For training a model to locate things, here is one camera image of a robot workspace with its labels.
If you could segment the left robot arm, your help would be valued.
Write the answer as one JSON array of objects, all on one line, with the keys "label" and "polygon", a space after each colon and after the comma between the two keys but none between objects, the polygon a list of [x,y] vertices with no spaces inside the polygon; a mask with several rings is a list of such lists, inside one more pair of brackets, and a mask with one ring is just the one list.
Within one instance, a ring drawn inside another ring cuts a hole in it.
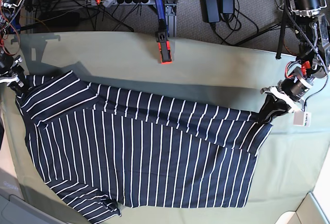
[{"label": "left robot arm", "polygon": [[326,0],[283,0],[283,15],[275,58],[281,58],[287,25],[299,40],[295,61],[287,63],[284,80],[276,86],[262,88],[266,100],[259,111],[258,122],[270,123],[287,113],[294,114],[294,125],[308,126],[311,113],[307,111],[309,97],[305,94],[314,80],[329,81],[329,24],[321,12]]}]

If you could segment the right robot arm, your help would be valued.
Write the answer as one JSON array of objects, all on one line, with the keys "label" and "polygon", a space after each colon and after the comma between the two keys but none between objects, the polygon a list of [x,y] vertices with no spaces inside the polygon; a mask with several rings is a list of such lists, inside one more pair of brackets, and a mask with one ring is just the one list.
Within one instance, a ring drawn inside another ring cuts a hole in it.
[{"label": "right robot arm", "polygon": [[20,35],[14,26],[14,20],[20,14],[25,0],[1,0],[1,83],[5,83],[17,94],[28,91],[28,83],[24,75],[24,69],[19,65],[22,57],[17,53],[11,53],[5,47],[5,36],[13,31],[16,37]]}]

